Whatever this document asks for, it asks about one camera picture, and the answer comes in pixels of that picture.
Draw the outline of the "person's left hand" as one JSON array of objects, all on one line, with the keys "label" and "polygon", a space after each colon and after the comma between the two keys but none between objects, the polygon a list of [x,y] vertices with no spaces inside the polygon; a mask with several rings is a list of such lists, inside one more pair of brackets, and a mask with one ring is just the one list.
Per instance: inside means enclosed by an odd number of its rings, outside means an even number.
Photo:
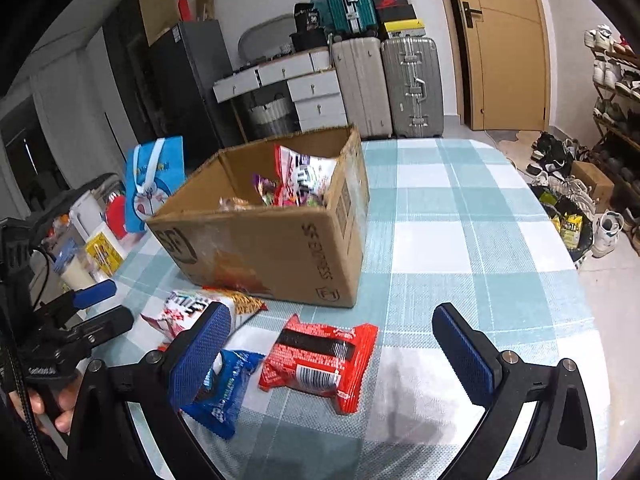
[{"label": "person's left hand", "polygon": [[47,415],[61,434],[70,433],[81,382],[79,370],[64,379],[29,379],[26,382],[32,414],[41,432],[50,434],[41,421]]}]

